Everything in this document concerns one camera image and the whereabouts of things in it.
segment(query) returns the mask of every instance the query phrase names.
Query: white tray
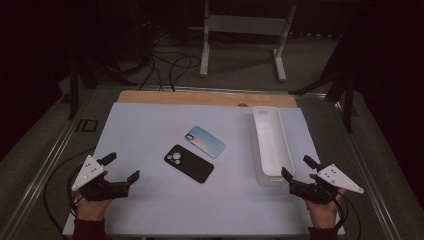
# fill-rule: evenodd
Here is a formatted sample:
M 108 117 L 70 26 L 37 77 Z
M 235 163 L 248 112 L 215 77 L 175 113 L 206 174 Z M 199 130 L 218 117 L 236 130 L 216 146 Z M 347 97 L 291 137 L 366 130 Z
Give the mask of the white tray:
M 261 185 L 281 185 L 284 166 L 292 175 L 294 166 L 287 146 L 280 112 L 275 107 L 253 108 L 253 150 L 255 152 L 256 177 Z

